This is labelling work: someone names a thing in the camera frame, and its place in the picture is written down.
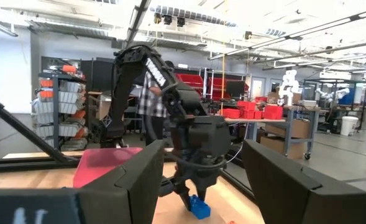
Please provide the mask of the white robot figure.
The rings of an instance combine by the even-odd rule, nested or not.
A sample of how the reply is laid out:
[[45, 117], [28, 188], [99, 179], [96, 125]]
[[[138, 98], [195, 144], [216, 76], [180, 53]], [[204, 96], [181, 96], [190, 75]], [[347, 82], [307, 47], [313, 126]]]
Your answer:
[[293, 97], [299, 90], [299, 82], [295, 78], [296, 74], [296, 70], [287, 70], [285, 72], [278, 90], [278, 106], [291, 106], [293, 104]]

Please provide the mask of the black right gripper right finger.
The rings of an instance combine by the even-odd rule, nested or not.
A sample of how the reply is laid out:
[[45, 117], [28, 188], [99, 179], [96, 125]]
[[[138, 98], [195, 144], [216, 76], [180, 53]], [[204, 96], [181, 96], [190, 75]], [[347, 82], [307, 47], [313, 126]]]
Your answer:
[[253, 140], [241, 157], [265, 224], [366, 224], [366, 191]]

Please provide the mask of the person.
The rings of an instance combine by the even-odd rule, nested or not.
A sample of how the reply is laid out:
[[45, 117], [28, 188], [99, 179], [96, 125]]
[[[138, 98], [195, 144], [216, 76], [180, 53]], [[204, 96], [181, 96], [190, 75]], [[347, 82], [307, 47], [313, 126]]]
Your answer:
[[152, 124], [155, 139], [163, 139], [163, 124], [168, 112], [162, 102], [161, 89], [149, 72], [146, 72], [144, 76], [137, 113], [143, 118], [145, 145], [148, 146], [154, 140], [148, 133], [148, 121]]

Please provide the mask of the red plastic storage bin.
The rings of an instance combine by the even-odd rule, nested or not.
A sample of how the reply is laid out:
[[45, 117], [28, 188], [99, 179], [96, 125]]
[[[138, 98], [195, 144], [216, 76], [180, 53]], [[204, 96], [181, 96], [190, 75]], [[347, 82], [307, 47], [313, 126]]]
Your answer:
[[263, 111], [264, 119], [282, 119], [283, 107], [275, 105], [266, 105]]
[[244, 119], [262, 119], [263, 111], [251, 111], [251, 110], [243, 110], [241, 112], [241, 118]]
[[256, 102], [238, 101], [237, 106], [241, 110], [245, 110], [245, 111], [255, 111], [256, 110]]
[[238, 118], [240, 118], [240, 110], [232, 109], [232, 108], [225, 108], [222, 110], [222, 115], [226, 118], [238, 119]]

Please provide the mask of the workbench with grey legs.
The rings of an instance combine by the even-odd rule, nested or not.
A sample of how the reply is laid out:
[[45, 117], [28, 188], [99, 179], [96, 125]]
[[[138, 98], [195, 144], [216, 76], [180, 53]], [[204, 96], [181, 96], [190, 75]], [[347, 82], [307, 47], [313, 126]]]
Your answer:
[[[226, 121], [233, 125], [236, 125], [238, 123], [246, 124], [245, 138], [252, 139], [252, 140], [257, 139], [257, 129], [258, 129], [259, 123], [264, 123], [265, 125], [267, 123], [286, 123], [285, 124], [285, 128], [287, 129], [286, 136], [279, 136], [279, 135], [272, 134], [267, 131], [266, 132], [270, 133], [272, 135], [275, 135], [276, 137], [284, 139], [284, 141], [286, 142], [286, 146], [284, 147], [284, 153], [285, 153], [284, 156], [286, 156], [286, 157], [287, 157], [288, 148], [291, 143], [304, 142], [306, 144], [306, 149], [304, 150], [303, 158], [306, 160], [310, 159], [311, 153], [313, 150], [314, 135], [317, 130], [318, 118], [319, 118], [319, 113], [321, 112], [321, 109], [319, 107], [304, 108], [304, 107], [300, 107], [300, 106], [284, 106], [283, 110], [287, 111], [287, 117], [283, 118], [283, 119], [244, 119], [244, 118], [231, 119], [231, 118], [226, 118]], [[294, 120], [293, 115], [294, 115], [295, 110], [299, 110], [310, 116], [310, 120], [309, 120], [310, 131], [309, 131], [309, 137], [307, 139], [291, 138], [291, 127], [290, 127], [291, 124], [290, 123]]]

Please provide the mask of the white plastic bucket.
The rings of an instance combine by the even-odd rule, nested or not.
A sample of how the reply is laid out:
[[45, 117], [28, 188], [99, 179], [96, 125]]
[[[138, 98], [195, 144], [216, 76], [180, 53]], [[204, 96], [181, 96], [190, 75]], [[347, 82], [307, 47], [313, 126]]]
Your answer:
[[342, 124], [341, 124], [341, 132], [340, 134], [343, 136], [350, 136], [354, 133], [356, 124], [358, 122], [357, 117], [353, 116], [343, 116]]

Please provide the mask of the translucent pink plastic bin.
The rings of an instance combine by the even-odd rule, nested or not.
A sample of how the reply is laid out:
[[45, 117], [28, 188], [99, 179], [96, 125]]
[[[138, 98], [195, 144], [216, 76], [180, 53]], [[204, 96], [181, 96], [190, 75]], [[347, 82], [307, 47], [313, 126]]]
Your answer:
[[76, 168], [73, 187], [83, 187], [125, 163], [141, 150], [139, 147], [86, 149]]

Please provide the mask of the metal shelving rack with bins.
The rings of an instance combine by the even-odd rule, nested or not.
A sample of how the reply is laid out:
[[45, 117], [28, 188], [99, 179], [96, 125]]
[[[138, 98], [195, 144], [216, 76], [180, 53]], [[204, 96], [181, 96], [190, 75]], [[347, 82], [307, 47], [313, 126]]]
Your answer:
[[51, 66], [39, 73], [39, 88], [32, 101], [34, 131], [59, 151], [83, 150], [86, 80], [73, 65]]

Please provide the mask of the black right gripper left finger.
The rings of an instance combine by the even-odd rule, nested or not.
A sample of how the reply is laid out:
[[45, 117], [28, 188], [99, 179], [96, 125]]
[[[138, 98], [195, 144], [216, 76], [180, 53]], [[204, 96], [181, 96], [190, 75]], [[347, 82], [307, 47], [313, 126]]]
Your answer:
[[78, 189], [81, 224], [152, 224], [163, 174], [163, 142]]

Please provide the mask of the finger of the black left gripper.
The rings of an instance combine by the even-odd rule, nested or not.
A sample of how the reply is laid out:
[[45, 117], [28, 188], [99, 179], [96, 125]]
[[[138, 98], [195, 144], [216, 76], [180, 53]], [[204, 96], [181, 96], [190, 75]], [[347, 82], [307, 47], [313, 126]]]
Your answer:
[[189, 196], [189, 188], [177, 189], [176, 193], [180, 196], [187, 211], [190, 212], [191, 211], [191, 202], [190, 202], [190, 196]]
[[197, 185], [196, 186], [196, 191], [198, 193], [199, 199], [204, 202], [205, 197], [206, 197], [207, 187], [205, 185]]

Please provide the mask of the blue toy brick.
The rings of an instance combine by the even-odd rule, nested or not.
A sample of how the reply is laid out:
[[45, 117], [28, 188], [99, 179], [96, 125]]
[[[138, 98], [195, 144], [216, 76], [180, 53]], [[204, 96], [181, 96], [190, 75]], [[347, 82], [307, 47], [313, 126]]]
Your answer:
[[190, 206], [190, 212], [198, 220], [203, 220], [211, 216], [211, 208], [197, 195], [190, 196]]

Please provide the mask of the black cabinet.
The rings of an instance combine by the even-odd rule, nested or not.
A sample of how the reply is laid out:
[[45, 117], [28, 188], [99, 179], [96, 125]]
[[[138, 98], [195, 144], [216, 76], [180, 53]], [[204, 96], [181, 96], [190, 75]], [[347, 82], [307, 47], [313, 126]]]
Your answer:
[[82, 60], [80, 70], [86, 78], [86, 91], [109, 91], [111, 89], [112, 65], [111, 58], [92, 58]]

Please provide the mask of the black monitor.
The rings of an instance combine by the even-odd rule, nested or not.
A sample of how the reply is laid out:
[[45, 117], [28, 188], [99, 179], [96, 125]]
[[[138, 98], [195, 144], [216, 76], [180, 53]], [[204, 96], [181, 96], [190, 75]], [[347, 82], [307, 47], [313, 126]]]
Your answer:
[[240, 100], [245, 94], [245, 81], [242, 80], [228, 80], [226, 85], [226, 92], [232, 99]]

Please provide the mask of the large red shelf bin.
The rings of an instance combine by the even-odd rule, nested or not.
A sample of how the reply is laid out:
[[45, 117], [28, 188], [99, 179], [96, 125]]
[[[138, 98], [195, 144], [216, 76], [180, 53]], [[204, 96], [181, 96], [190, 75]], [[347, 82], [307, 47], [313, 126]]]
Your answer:
[[177, 73], [176, 76], [178, 79], [190, 87], [192, 87], [195, 91], [197, 91], [200, 95], [203, 94], [203, 84], [204, 81], [200, 75], [191, 75], [185, 73]]

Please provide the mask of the brown cardboard box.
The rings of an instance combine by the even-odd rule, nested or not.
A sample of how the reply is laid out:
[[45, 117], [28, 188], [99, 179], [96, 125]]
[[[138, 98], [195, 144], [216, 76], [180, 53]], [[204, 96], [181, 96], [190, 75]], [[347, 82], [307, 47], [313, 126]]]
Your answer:
[[[279, 136], [286, 136], [287, 129], [285, 128], [286, 123], [267, 123], [265, 130], [272, 134]], [[294, 119], [290, 123], [291, 127], [291, 138], [307, 139], [309, 137], [310, 122]]]
[[[276, 137], [276, 136], [262, 136], [260, 138], [260, 144], [277, 151], [280, 154], [284, 153], [284, 147], [286, 146], [286, 142], [284, 139]], [[304, 155], [304, 150], [306, 149], [306, 144], [304, 142], [301, 143], [291, 143], [287, 157], [289, 159], [302, 159]]]

